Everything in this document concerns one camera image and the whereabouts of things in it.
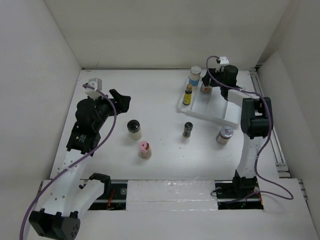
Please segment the white lid red logo jar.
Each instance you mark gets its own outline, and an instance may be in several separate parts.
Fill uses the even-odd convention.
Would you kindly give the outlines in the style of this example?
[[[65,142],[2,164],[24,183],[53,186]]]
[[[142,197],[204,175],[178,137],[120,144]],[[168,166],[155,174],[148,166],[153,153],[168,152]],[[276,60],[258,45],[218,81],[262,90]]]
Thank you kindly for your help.
[[[212,92],[212,89],[213,88],[211,86],[205,86],[205,85],[202,85],[200,88],[200,90],[206,94],[210,94]]]

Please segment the blue label silver lid jar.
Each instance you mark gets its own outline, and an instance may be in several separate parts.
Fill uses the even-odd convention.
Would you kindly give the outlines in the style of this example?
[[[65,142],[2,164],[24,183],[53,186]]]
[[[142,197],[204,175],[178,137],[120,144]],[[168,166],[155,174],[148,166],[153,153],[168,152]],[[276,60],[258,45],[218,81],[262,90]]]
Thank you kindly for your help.
[[[199,66],[192,66],[188,76],[188,83],[191,84],[192,88],[197,88],[200,78],[201,78],[202,69]]]

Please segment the black lid cream jar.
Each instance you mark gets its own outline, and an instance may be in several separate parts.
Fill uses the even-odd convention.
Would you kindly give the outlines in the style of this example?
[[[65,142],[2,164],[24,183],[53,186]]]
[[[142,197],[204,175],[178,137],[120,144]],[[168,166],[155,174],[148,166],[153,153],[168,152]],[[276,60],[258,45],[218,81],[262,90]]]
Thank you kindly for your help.
[[[127,123],[127,130],[129,132],[129,137],[132,140],[140,140],[142,137],[141,125],[138,120],[132,119]]]

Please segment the yellow label brown cap bottle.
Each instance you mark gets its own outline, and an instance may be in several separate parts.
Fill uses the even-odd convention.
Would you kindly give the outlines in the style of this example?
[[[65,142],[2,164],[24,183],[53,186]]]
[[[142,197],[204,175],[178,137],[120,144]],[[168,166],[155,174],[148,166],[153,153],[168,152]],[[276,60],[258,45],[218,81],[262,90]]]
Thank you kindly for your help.
[[[192,101],[192,90],[193,90],[192,84],[188,83],[186,85],[186,89],[185,89],[184,96],[183,96],[183,101],[182,101],[182,103],[184,105],[186,105],[186,106],[191,104],[191,101]]]

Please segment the red logo dark jar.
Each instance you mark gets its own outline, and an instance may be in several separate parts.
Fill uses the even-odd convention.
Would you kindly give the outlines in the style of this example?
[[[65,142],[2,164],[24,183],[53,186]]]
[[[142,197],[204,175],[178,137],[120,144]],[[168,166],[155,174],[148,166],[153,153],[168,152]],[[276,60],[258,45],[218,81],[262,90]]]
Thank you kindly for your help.
[[[223,126],[216,136],[216,141],[220,145],[226,145],[234,134],[234,130],[230,126]]]

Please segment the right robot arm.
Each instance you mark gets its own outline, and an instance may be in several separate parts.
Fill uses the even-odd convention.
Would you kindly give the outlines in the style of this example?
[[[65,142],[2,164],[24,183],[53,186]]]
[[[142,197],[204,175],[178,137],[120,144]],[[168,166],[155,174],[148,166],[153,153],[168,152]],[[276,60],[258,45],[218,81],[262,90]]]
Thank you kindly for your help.
[[[237,86],[238,68],[225,65],[219,70],[208,68],[202,82],[206,87],[219,87],[221,96],[228,102],[241,107],[240,128],[243,133],[243,148],[231,186],[223,186],[221,192],[230,198],[240,199],[251,194],[257,184],[255,163],[262,141],[273,128],[269,119],[271,100],[261,98]]]

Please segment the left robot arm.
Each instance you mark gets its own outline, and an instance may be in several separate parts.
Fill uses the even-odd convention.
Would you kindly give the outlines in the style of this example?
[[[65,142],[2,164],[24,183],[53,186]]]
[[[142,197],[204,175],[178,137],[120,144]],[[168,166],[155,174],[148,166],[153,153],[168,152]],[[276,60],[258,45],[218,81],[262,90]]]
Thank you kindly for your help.
[[[97,198],[111,194],[111,178],[93,173],[83,187],[80,178],[97,151],[110,137],[101,138],[100,129],[107,118],[115,120],[126,113],[131,97],[121,95],[115,89],[109,90],[111,98],[97,87],[84,84],[87,98],[76,106],[76,121],[66,145],[66,154],[58,174],[39,192],[34,201],[52,187],[49,197],[40,208],[29,208],[26,216],[35,232],[51,240],[74,240],[79,232],[80,218]]]

